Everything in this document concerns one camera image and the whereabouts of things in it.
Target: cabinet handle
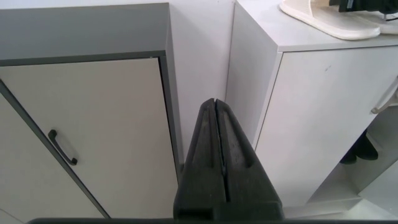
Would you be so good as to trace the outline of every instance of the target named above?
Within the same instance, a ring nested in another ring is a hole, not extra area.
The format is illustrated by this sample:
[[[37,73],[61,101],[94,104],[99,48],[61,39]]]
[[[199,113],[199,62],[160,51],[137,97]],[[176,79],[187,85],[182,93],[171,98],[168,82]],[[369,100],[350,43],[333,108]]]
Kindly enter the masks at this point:
[[[393,103],[398,103],[398,88],[394,92],[394,94],[391,96],[391,98],[389,100],[387,100],[387,102],[382,107],[380,107],[380,108],[375,107],[371,110],[371,112],[373,114],[379,114],[379,113],[383,112],[385,109],[387,109]]]
[[[57,149],[57,151],[61,154],[61,156],[69,163],[69,165],[71,166],[75,166],[77,164],[77,159],[72,158],[72,160],[69,159],[69,157],[63,152],[63,150],[61,149],[60,145],[58,144],[57,140],[55,139],[55,137],[57,137],[57,131],[56,130],[51,130],[48,134],[50,141],[52,142],[52,144],[55,146],[55,148]]]

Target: black plastic object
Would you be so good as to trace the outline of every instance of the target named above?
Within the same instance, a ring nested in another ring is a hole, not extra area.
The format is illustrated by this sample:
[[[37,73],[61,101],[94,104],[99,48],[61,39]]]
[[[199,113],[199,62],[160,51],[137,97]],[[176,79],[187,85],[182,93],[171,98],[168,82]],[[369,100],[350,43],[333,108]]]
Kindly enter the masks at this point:
[[[368,130],[365,130],[358,140],[354,143],[352,149],[356,156],[361,159],[374,161],[379,158],[379,153],[376,151],[376,148],[369,141],[368,137],[366,137],[366,133]]]
[[[282,220],[282,204],[229,106],[202,104],[174,219]]]
[[[339,12],[379,11],[383,14],[398,12],[398,0],[329,0],[329,5],[339,6]]]
[[[356,156],[354,154],[354,149],[353,148],[348,150],[348,152],[340,160],[340,163],[341,164],[346,164],[346,165],[350,165],[350,164],[356,163]]]
[[[57,137],[58,133],[56,130],[51,130],[48,134],[50,141],[52,142],[52,144],[55,146],[55,148],[57,149],[57,151],[61,154],[61,156],[63,157],[63,159],[66,160],[67,163],[69,163],[69,165],[71,166],[75,166],[77,164],[77,159],[72,158],[69,159],[69,157],[63,152],[62,148],[60,147],[60,145],[58,144],[57,140],[55,139]]]

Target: open shelf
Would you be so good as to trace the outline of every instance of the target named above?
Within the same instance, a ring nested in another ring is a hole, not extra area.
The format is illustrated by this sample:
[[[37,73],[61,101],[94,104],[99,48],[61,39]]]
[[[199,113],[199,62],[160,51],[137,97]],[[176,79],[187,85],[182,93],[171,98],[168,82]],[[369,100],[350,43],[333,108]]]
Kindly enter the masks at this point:
[[[378,159],[367,161],[357,157],[355,164],[337,164],[305,205],[284,208],[285,217],[327,215],[353,208],[362,200],[361,192],[398,161],[397,124],[398,105],[377,115],[366,136],[379,153]]]
[[[343,165],[338,164],[312,195],[308,203],[360,199],[358,193],[359,190],[347,177]]]
[[[358,192],[346,175],[345,168],[338,164],[306,205],[284,208],[285,217],[299,218],[348,211],[362,200]]]

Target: white wall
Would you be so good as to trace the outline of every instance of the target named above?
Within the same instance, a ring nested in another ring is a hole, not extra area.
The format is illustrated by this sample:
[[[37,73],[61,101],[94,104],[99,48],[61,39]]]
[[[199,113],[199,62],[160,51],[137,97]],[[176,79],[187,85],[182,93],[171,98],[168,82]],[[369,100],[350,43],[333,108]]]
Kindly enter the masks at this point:
[[[184,156],[199,107],[225,99],[234,0],[2,0],[0,9],[169,2]]]

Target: cabinet top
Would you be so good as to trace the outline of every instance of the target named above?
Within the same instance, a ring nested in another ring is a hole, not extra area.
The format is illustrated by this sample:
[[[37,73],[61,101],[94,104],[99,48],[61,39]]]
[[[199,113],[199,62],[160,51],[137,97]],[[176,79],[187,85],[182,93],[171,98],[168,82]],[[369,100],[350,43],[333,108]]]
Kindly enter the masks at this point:
[[[164,54],[169,4],[5,9],[0,27],[0,66],[92,55],[148,57]]]
[[[246,11],[278,46],[279,52],[348,49],[398,45],[398,35],[380,35],[367,40],[340,40],[306,25],[279,9],[282,0],[237,0],[237,9]]]

